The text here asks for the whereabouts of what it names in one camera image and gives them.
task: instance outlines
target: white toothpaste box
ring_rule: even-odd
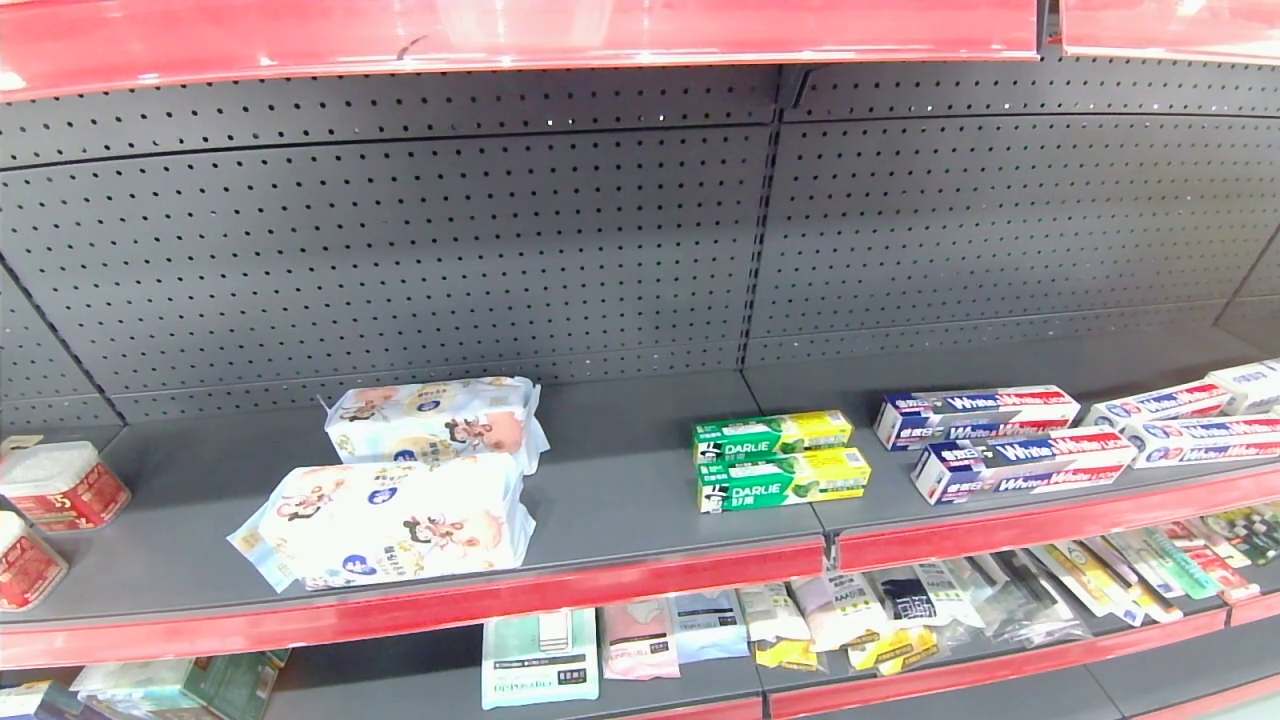
[[[884,396],[876,434],[888,450],[931,442],[1044,433],[1066,428],[1080,404],[1057,386],[893,392]]]
[[[1213,370],[1204,379],[1231,393],[1224,415],[1266,413],[1280,404],[1280,357]]]
[[[1043,493],[1107,484],[1134,452],[1120,433],[1102,427],[936,442],[924,448],[911,479],[931,505],[950,505],[982,493]]]
[[[1133,423],[1124,436],[1138,448],[1134,468],[1280,456],[1275,414]]]
[[[1222,411],[1231,393],[1212,380],[1196,380],[1164,389],[1098,402],[1089,409],[1082,425],[1120,429],[1130,423],[1212,418]]]

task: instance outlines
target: toothpaste box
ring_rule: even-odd
[[[1212,380],[1196,380],[1111,402],[1100,402],[1089,409],[1080,424],[1120,429],[1129,423],[1146,420],[1212,418],[1222,411],[1229,400],[1231,393],[1222,386]]]
[[[698,465],[698,509],[723,512],[861,497],[870,477],[872,466],[852,447],[703,462]]]
[[[1100,427],[1024,438],[955,439],[925,447],[911,479],[931,505],[950,505],[980,493],[1042,493],[1107,484],[1129,465],[1134,452],[1120,433]]]
[[[1125,425],[1134,468],[1280,456],[1280,416],[1188,418]]]
[[[840,410],[698,423],[694,462],[768,459],[844,447],[852,433],[852,423]]]
[[[884,396],[876,434],[890,450],[931,442],[1028,436],[1066,428],[1080,405],[1056,386],[895,392]]]
[[[1225,415],[1266,413],[1280,404],[1280,357],[1213,370],[1204,379],[1231,393],[1222,406]]]

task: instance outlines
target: blue package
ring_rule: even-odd
[[[732,589],[677,594],[669,603],[680,662],[750,655],[742,607]]]

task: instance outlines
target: plastic container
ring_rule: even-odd
[[[129,502],[129,488],[93,443],[37,445],[0,462],[0,495],[46,533],[101,528]]]
[[[0,511],[0,611],[33,607],[67,574],[67,561],[27,528],[15,512]]]

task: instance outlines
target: pink package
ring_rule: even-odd
[[[604,612],[604,676],[611,680],[678,678],[671,612],[663,598],[609,605]]]

